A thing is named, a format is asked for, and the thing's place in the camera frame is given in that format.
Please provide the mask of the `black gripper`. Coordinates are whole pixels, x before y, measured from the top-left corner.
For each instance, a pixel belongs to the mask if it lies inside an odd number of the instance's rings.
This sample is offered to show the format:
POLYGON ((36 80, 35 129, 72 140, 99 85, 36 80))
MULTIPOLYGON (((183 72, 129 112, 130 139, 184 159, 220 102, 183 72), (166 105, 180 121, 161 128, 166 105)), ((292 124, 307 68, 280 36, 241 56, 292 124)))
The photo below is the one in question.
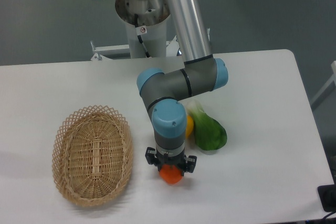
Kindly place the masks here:
POLYGON ((176 156, 166 156, 152 147, 147 147, 145 151, 145 159, 149 165, 153 165, 160 172, 162 166, 173 165, 181 170, 181 175, 184 176, 185 173, 193 173, 197 157, 194 155, 186 156, 184 152, 179 153, 176 156))

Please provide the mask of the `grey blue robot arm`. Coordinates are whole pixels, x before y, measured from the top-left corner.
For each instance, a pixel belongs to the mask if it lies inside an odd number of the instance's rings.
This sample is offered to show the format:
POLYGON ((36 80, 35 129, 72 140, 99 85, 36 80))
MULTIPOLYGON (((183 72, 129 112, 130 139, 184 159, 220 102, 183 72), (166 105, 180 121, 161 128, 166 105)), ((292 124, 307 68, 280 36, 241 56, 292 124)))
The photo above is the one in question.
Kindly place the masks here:
POLYGON ((155 148, 146 149, 145 158, 158 169, 170 165, 181 174, 192 173, 197 158, 184 153, 187 116, 181 100, 221 88, 228 81, 225 63, 213 57, 198 0, 122 0, 116 8, 123 10, 122 19, 134 28, 146 57, 153 52, 141 29, 168 16, 174 20, 184 68, 169 73, 151 68, 137 78, 156 142, 155 148))

